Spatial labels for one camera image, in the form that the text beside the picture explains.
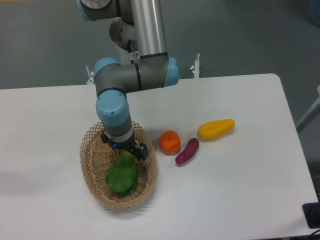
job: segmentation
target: green leafy vegetable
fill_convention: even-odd
[[[138,173],[137,173],[135,180],[134,180],[133,184],[131,185],[131,187],[129,187],[129,189],[127,189],[124,192],[117,192],[117,194],[122,197],[130,196],[135,193],[137,188],[138,188]]]
[[[138,187],[135,156],[124,151],[122,156],[105,172],[105,183],[110,190],[120,196],[133,194]]]

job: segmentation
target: gray floor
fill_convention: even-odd
[[[295,0],[162,0],[167,48],[180,76],[200,53],[202,77],[275,73],[296,122],[318,97],[320,27]],[[80,85],[85,65],[117,57],[111,20],[85,22],[75,0],[0,3],[0,89]],[[314,172],[320,116],[300,140]]]

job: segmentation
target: orange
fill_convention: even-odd
[[[174,155],[180,150],[181,141],[178,133],[169,130],[165,131],[159,139],[159,147],[166,155]]]

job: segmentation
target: cable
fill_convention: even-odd
[[[317,231],[314,231],[313,233],[308,235],[306,239],[308,239],[308,240],[319,240],[320,239],[320,234],[317,234],[319,232],[320,232],[320,229],[318,229]]]
[[[311,234],[309,235],[309,237],[311,237],[311,236],[313,236],[313,235],[317,234],[318,232],[320,232],[320,229],[318,229],[317,231],[314,231],[313,233],[311,233]]]

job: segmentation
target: robotic arm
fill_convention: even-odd
[[[160,0],[77,0],[87,21],[115,18],[110,36],[117,45],[139,55],[139,62],[121,65],[114,58],[102,58],[94,66],[96,112],[104,127],[101,139],[110,147],[127,150],[147,159],[145,144],[135,141],[126,94],[164,88],[179,81],[175,58],[168,57]]]

